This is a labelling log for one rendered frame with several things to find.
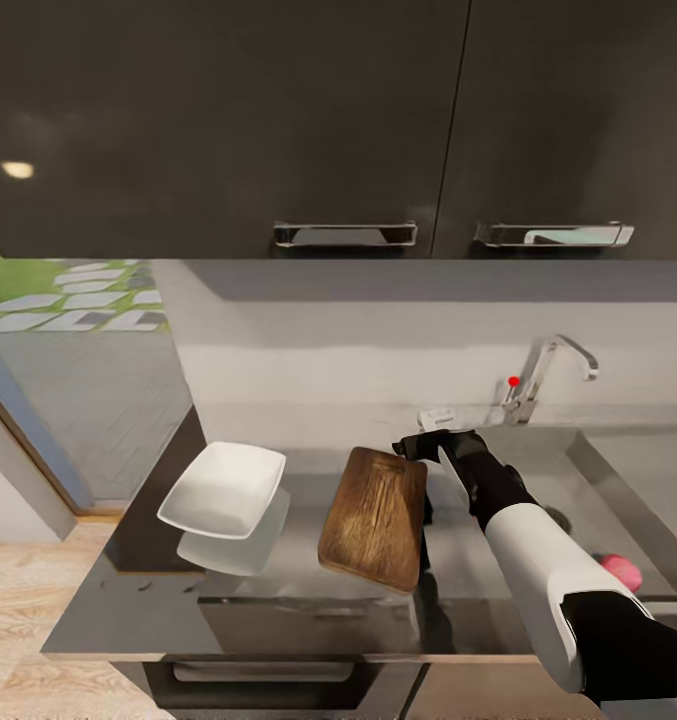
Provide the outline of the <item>cutting board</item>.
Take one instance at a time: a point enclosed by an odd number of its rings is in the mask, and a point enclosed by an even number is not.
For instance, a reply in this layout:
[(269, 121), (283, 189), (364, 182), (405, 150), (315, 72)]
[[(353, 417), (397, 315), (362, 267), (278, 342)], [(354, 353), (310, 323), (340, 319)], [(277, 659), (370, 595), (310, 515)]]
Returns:
[(412, 592), (419, 579), (427, 464), (356, 445), (318, 544), (333, 567)]

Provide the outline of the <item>vidalia onion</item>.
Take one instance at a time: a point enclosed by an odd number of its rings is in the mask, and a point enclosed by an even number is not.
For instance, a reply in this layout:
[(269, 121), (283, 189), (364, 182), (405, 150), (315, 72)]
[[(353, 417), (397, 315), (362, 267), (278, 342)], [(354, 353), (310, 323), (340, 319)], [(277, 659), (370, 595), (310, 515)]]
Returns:
[(633, 593), (642, 585), (640, 570), (626, 557), (606, 555), (599, 564)]

